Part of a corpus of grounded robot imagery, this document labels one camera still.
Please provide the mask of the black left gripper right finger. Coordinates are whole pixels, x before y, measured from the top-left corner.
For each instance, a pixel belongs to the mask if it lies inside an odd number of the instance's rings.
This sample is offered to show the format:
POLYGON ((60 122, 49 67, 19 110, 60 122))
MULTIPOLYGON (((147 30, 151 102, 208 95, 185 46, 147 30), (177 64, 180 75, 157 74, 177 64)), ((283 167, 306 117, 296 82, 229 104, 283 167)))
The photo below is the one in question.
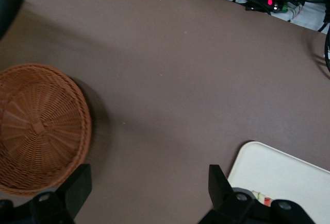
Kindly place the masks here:
POLYGON ((199 223, 314 223, 297 203, 276 199, 270 206, 252 192, 233 188, 219 165, 210 165, 208 192, 213 208, 199 223))

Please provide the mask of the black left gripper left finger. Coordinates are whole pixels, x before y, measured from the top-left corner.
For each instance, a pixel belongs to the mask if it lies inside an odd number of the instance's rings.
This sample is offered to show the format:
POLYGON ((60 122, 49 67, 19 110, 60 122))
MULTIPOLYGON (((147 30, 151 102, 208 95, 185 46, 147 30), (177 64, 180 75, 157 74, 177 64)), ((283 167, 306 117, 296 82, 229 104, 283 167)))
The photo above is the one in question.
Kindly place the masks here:
POLYGON ((74 223, 91 191, 91 165, 81 164, 58 188, 41 191, 22 205, 2 199, 1 223, 74 223))

